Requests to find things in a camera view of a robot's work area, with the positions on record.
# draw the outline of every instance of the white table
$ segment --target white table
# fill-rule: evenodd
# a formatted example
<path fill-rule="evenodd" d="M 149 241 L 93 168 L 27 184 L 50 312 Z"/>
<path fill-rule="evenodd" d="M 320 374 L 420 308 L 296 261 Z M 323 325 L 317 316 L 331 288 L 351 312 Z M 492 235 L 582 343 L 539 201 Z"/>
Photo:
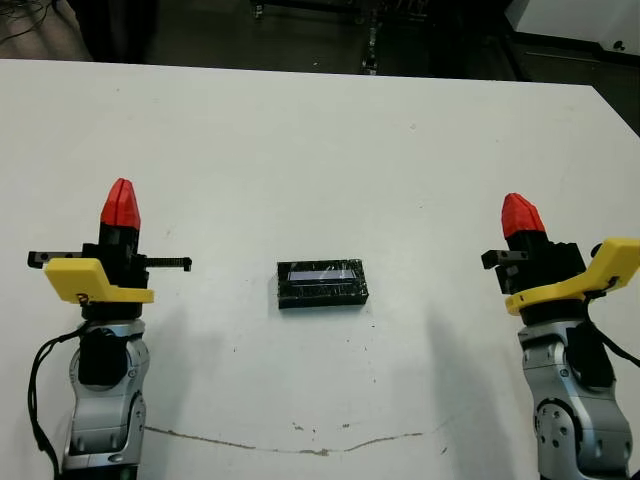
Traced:
<path fill-rule="evenodd" d="M 139 478 L 537 478 L 521 322 L 480 254 L 510 191 L 585 258 L 639 234 L 640 140 L 592 88 L 23 61 L 0 87 L 6 478 L 50 478 L 27 378 L 79 322 L 27 250 L 96 241 L 119 176 L 140 251 L 194 261 L 151 273 L 147 424 L 212 440 L 147 431 Z M 277 309 L 278 260 L 349 257 L 362 310 Z M 637 282 L 592 308 L 635 353 L 639 313 Z M 39 377 L 59 449 L 71 343 Z M 613 363 L 637 441 L 638 372 Z"/>

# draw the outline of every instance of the black box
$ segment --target black box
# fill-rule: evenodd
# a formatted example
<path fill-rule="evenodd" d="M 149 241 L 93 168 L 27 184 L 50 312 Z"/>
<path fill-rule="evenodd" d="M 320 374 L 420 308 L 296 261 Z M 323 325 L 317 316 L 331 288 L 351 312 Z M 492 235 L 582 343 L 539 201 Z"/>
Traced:
<path fill-rule="evenodd" d="M 364 305 L 369 297 L 362 261 L 278 262 L 278 307 Z"/>

